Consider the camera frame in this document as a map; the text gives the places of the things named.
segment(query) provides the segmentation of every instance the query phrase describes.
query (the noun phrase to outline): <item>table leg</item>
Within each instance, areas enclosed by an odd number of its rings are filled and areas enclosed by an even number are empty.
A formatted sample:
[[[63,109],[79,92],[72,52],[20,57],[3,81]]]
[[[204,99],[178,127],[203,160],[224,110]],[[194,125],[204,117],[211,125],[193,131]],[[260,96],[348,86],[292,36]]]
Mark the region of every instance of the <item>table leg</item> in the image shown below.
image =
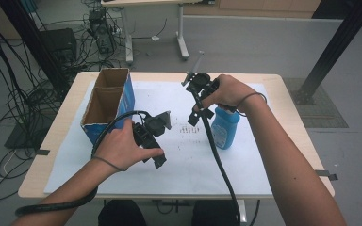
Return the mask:
[[[134,61],[134,56],[132,52],[132,38],[131,35],[128,33],[128,27],[127,27],[127,15],[125,13],[125,8],[119,8],[120,13],[122,15],[122,21],[123,21],[123,32],[125,35],[125,61],[127,64],[132,64]]]
[[[184,6],[183,4],[178,5],[178,31],[175,33],[178,40],[178,45],[180,46],[181,56],[184,59],[189,58],[189,53],[187,50],[187,45],[185,44],[184,37],[183,37],[183,16],[184,16]]]
[[[245,200],[237,200],[240,211],[240,226],[247,226],[248,221],[246,218]]]

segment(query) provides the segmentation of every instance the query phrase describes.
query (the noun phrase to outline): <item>hand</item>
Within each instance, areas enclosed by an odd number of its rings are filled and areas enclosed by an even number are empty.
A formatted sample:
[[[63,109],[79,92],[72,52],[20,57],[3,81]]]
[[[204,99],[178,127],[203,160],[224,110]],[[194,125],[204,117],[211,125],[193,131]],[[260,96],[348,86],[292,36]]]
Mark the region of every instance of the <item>hand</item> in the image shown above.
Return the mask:
[[[220,82],[219,88],[202,101],[204,108],[208,108],[213,104],[237,106],[246,95],[255,92],[254,89],[231,75],[220,74],[218,79]]]
[[[133,136],[132,121],[126,119],[123,129],[114,129],[106,134],[95,155],[125,170],[143,159],[161,154],[163,150],[159,148],[138,147]]]

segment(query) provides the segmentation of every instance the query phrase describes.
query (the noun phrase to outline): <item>table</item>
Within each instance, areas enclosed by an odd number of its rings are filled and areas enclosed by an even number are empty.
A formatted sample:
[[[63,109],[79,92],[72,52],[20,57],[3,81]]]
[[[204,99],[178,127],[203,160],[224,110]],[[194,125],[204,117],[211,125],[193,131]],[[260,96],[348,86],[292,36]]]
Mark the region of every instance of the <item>table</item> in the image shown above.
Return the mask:
[[[66,137],[75,112],[82,102],[86,90],[90,85],[91,81],[94,81],[98,73],[96,72],[84,72],[80,73],[72,87],[70,88],[66,99],[64,100],[62,107],[60,108],[55,121],[53,122],[44,142],[41,145],[41,149],[49,150],[48,155],[37,155],[34,162],[28,171],[20,189],[19,195],[23,198],[43,198],[46,194],[43,192],[51,170],[53,168],[55,159],[58,154],[60,144]],[[210,73],[212,77],[216,77],[218,73]],[[280,121],[284,129],[287,131],[291,139],[295,142],[297,147],[301,150],[303,155],[307,158],[309,163],[315,170],[323,170],[322,163],[316,153],[316,150],[306,132],[304,125],[299,117],[299,114],[290,99],[288,91],[282,78],[276,74],[247,74],[247,73],[231,73],[240,81],[246,83],[259,83],[263,84],[267,93],[268,98],[271,100],[272,111],[275,117]],[[134,73],[131,72],[133,81],[167,81],[167,82],[181,82],[184,80],[185,73]],[[334,196],[335,191],[328,178],[321,178],[330,193]],[[145,198],[151,199],[155,196],[141,197],[131,196],[128,198]],[[97,195],[97,198],[113,198],[111,195]],[[162,197],[161,199],[167,198],[178,198],[177,196]],[[205,197],[216,199],[216,196]],[[247,197],[237,197],[238,199],[247,199]]]
[[[125,7],[129,6],[143,6],[143,5],[163,5],[163,4],[177,4],[178,7],[178,31],[176,32],[178,45],[181,50],[181,56],[184,59],[189,58],[189,53],[187,50],[187,45],[184,41],[184,25],[183,25],[183,16],[184,16],[184,6],[185,3],[197,3],[202,0],[113,0],[109,2],[102,1],[102,6],[106,8],[118,8],[122,15],[123,21],[123,32],[125,35],[125,61],[128,64],[132,64],[134,61],[133,58],[133,48],[132,48],[132,38],[128,32],[127,27],[127,15],[125,12]]]

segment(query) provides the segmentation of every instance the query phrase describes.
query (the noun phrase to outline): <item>black tape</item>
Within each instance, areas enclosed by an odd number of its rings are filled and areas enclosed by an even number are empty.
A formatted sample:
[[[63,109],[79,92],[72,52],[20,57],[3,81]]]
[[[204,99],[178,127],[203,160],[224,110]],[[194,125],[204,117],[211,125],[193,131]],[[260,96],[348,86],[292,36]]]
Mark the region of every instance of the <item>black tape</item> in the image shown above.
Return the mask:
[[[39,149],[36,151],[36,155],[48,155],[49,154],[49,150],[44,150],[44,149]]]
[[[326,176],[328,177],[328,179],[330,181],[336,181],[337,180],[337,175],[336,174],[331,174],[328,170],[315,170],[315,172],[317,173],[317,175],[319,176]]]

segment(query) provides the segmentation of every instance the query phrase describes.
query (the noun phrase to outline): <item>black pole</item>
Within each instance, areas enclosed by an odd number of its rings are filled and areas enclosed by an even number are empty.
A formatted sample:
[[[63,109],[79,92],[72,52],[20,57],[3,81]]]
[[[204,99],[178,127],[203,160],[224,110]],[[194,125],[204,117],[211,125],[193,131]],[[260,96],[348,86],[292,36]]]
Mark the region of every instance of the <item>black pole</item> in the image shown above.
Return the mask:
[[[292,91],[292,99],[297,105],[313,105],[312,96],[322,80],[351,43],[362,27],[362,0],[355,1],[353,8],[337,29],[319,60],[299,90]]]
[[[64,100],[70,84],[42,42],[40,31],[20,0],[0,0],[0,6],[27,45],[31,55],[45,72],[60,100]]]

